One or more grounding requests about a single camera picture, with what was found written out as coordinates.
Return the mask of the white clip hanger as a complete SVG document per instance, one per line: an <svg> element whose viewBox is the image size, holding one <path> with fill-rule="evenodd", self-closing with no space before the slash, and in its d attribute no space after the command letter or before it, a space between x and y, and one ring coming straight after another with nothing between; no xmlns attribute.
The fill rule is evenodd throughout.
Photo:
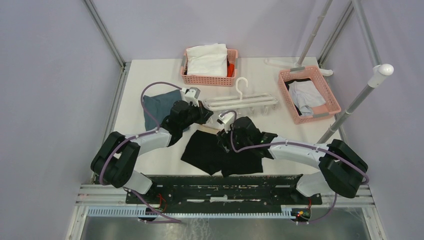
<svg viewBox="0 0 424 240"><path fill-rule="evenodd" d="M254 110L255 108L260 107L264 109L265 113L267 113L270 107L275 108L275 106L279 103L279 100L270 93L243 93L239 88L240 82L244 82L246 88L249 87L248 79L245 77L239 77L235 82L235 90L238 95L204 99L202 101L204 107L213 112L229 110L235 110L237 112L237 110Z"/></svg>

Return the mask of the black underwear beige waistband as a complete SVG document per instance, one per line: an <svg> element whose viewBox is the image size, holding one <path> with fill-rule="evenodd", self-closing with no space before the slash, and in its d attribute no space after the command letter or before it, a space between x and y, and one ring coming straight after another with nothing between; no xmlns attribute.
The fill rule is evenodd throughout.
<svg viewBox="0 0 424 240"><path fill-rule="evenodd" d="M188 141L181 160L209 175L221 172L224 177L263 172L262 158L248 152L225 152L215 134L196 130Z"/></svg>

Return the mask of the pink basket with white cloth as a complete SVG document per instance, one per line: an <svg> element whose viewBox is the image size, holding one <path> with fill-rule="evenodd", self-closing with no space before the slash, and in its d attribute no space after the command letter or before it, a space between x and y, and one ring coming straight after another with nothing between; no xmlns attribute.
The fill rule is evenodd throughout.
<svg viewBox="0 0 424 240"><path fill-rule="evenodd" d="M218 76L202 76L202 75L187 75L185 74L188 65L187 51L183 53L180 76L186 85L202 85L202 86L217 86L217 87L232 87L236 82L238 75L238 57L239 52L236 49L227 50L227 61L234 65L231 77L218 77Z"/></svg>

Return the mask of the pink basket with underwear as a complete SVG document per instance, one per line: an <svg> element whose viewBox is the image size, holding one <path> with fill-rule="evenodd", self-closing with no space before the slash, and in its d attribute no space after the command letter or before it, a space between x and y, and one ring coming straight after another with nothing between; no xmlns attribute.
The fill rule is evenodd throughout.
<svg viewBox="0 0 424 240"><path fill-rule="evenodd" d="M281 70L278 86L295 124L333 117L341 107L315 65Z"/></svg>

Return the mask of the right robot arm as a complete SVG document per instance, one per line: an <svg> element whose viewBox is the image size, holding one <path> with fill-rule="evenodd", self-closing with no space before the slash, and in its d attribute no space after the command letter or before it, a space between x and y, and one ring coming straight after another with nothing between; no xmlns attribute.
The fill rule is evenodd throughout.
<svg viewBox="0 0 424 240"><path fill-rule="evenodd" d="M253 154L261 159L288 160L317 169L311 174L300 174L289 189L289 199L302 204L316 194L334 192L353 199L359 187L369 182L368 165L344 141L306 143L260 131L245 116L221 114L217 122L223 127L218 132L218 143L226 152Z"/></svg>

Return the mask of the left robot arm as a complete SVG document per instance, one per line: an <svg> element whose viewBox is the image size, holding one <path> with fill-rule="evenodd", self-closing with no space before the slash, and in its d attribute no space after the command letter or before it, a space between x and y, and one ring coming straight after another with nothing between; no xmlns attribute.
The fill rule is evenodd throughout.
<svg viewBox="0 0 424 240"><path fill-rule="evenodd" d="M212 115L202 102L176 101L158 129L132 136L111 132L92 160L90 169L99 176L101 185L137 192L144 203L150 204L156 200L158 191L153 187L153 180L135 171L138 157L174 145L185 129L193 124L206 124Z"/></svg>

